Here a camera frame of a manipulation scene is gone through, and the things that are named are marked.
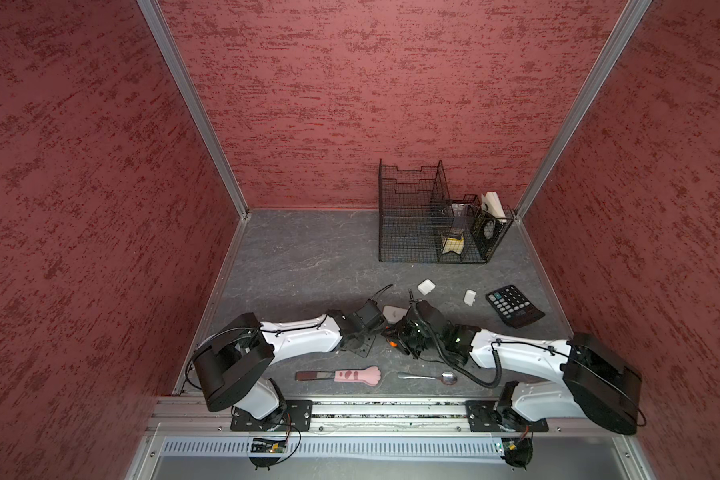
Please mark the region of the grey white remote control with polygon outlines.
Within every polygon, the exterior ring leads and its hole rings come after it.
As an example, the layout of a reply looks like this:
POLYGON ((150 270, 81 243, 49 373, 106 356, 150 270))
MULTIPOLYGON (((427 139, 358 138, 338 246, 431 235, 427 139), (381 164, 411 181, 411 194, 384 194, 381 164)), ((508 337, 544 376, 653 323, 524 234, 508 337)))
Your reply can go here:
POLYGON ((385 305, 382 309, 382 314, 388 323, 396 324, 405 318, 407 309, 392 305, 385 305))

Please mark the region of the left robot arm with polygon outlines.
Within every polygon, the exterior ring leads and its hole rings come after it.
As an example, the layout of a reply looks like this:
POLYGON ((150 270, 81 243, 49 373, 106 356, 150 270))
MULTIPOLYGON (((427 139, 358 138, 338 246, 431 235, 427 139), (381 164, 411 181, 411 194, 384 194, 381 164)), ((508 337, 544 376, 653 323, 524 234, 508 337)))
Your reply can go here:
POLYGON ((261 322, 244 313, 201 342, 188 365, 194 368, 209 411, 236 408, 273 428, 288 407, 276 383, 263 377, 270 365, 334 351, 366 357, 385 325, 373 300, 350 314, 329 310, 295 322, 261 322))

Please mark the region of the white battery cover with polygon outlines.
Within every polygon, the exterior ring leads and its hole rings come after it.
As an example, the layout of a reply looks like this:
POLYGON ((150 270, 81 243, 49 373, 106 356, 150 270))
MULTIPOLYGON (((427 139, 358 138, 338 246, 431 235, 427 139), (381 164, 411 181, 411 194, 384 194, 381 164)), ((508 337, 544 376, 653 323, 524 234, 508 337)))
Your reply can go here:
POLYGON ((425 279, 417 285, 417 290, 424 296, 430 294, 435 288, 436 284, 430 279, 425 279))
POLYGON ((465 292, 463 301, 466 305, 472 306, 475 303, 476 297, 477 297, 477 293, 475 291, 467 290, 465 292))

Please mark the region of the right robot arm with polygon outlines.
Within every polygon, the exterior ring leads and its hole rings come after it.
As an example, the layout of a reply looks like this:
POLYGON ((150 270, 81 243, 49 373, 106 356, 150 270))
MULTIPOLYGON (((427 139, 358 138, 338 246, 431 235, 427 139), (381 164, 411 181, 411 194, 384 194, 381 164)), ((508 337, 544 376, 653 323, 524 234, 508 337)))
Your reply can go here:
POLYGON ((382 334, 404 355, 431 354, 454 373, 499 395, 480 420, 503 431, 525 431, 549 419, 586 419, 616 434, 646 426, 642 377, 589 334, 534 340, 457 325, 424 300, 386 306, 382 334))

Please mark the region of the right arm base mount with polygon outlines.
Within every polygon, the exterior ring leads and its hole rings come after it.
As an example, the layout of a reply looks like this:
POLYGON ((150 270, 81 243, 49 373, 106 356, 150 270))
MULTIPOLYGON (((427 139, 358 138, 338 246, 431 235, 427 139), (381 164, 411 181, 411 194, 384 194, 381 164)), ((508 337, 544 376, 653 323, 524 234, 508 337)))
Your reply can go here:
POLYGON ((472 433, 546 433, 546 420, 529 422, 511 409, 498 409, 495 401, 468 400, 466 418, 472 433))

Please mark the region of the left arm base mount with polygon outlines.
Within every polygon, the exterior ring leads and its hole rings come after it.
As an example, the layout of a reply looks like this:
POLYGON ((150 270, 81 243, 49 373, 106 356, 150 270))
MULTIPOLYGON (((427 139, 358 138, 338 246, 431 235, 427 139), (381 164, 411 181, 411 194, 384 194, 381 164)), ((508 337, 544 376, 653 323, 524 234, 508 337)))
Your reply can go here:
POLYGON ((234 407, 230 422, 232 432, 306 432, 310 428, 314 402, 286 400, 262 420, 234 407))

